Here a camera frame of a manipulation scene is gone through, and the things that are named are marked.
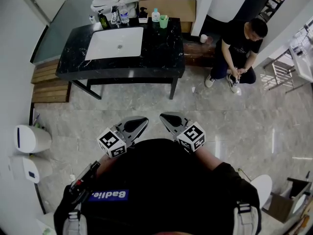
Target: man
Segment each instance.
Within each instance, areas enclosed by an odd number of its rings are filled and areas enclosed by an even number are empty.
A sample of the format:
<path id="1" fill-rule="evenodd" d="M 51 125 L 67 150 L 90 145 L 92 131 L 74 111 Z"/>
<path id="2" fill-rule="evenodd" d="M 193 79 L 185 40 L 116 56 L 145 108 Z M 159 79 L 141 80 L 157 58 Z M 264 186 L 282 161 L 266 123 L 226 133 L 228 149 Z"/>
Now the man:
<path id="1" fill-rule="evenodd" d="M 266 23 L 258 18 L 250 22 L 236 20 L 228 22 L 216 44 L 215 63 L 205 80 L 205 86 L 210 88 L 216 79 L 226 77 L 231 91 L 237 93 L 237 82 L 253 84 L 256 76 L 251 66 L 267 33 Z"/>
<path id="2" fill-rule="evenodd" d="M 176 130 L 181 119 L 174 117 Z M 178 141 L 146 140 L 99 162 L 92 191 L 77 214 L 79 225 L 77 217 L 65 223 L 77 205 L 66 187 L 54 214 L 57 235 L 256 235 L 261 230 L 256 188 L 203 147 L 189 154 Z"/>

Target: hand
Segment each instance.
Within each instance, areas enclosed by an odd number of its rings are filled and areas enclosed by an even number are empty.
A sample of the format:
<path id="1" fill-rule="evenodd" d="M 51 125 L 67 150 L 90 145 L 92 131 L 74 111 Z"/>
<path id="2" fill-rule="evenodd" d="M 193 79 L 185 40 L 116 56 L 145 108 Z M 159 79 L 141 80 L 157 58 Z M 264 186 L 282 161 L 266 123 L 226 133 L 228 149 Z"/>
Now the hand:
<path id="1" fill-rule="evenodd" d="M 240 78 L 240 74 L 238 72 L 238 70 L 236 70 L 236 68 L 231 69 L 231 74 L 233 75 L 234 78 L 239 79 Z"/>
<path id="2" fill-rule="evenodd" d="M 239 70 L 237 70 L 239 75 L 243 74 L 243 73 L 246 73 L 246 69 L 245 68 L 241 68 Z"/>

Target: black t-shirt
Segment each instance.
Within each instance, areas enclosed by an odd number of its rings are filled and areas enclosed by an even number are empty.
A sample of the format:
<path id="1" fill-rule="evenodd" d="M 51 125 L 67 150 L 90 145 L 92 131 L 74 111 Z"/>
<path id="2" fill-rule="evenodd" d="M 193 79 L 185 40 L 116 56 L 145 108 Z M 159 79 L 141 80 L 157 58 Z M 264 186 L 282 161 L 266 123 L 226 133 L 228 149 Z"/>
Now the black t-shirt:
<path id="1" fill-rule="evenodd" d="M 97 180 L 81 211 L 89 235 L 232 235 L 237 201 L 259 209 L 256 189 L 231 165 L 210 171 L 177 142 L 158 139 L 129 148 Z M 65 202 L 54 215 L 57 230 L 70 209 Z"/>
<path id="2" fill-rule="evenodd" d="M 221 39 L 217 43 L 217 47 L 221 49 L 223 39 L 226 44 L 230 45 L 229 51 L 232 55 L 246 56 L 249 51 L 258 53 L 263 40 L 254 42 L 247 39 L 244 33 L 245 23 L 238 20 L 229 21 L 224 28 Z"/>

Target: black marble countertop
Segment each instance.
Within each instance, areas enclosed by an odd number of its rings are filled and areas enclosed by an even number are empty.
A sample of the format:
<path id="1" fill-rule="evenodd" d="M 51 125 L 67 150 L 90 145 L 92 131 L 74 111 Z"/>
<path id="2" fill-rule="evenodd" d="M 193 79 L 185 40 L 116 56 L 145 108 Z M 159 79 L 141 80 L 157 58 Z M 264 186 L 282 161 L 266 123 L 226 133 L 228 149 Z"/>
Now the black marble countertop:
<path id="1" fill-rule="evenodd" d="M 72 30 L 63 49 L 56 75 L 65 80 L 122 77 L 182 77 L 185 59 L 180 20 L 170 18 L 167 28 L 149 18 L 148 23 L 130 19 L 125 27 L 143 27 L 141 55 L 85 61 L 93 33 L 103 30 L 100 23 Z"/>

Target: vanity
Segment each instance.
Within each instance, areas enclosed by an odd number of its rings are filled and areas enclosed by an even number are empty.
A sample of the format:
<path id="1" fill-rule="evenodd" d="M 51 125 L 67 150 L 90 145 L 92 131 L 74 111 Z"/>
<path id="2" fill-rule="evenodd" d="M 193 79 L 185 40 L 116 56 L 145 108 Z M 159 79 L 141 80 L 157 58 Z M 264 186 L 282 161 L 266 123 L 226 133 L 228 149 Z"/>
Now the vanity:
<path id="1" fill-rule="evenodd" d="M 167 28 L 160 28 L 149 18 L 128 24 L 100 23 L 72 30 L 63 49 L 56 75 L 70 81 L 97 99 L 101 96 L 91 85 L 124 83 L 171 84 L 173 99 L 176 84 L 185 71 L 180 20 L 170 18 Z M 79 80 L 87 79 L 87 85 Z"/>

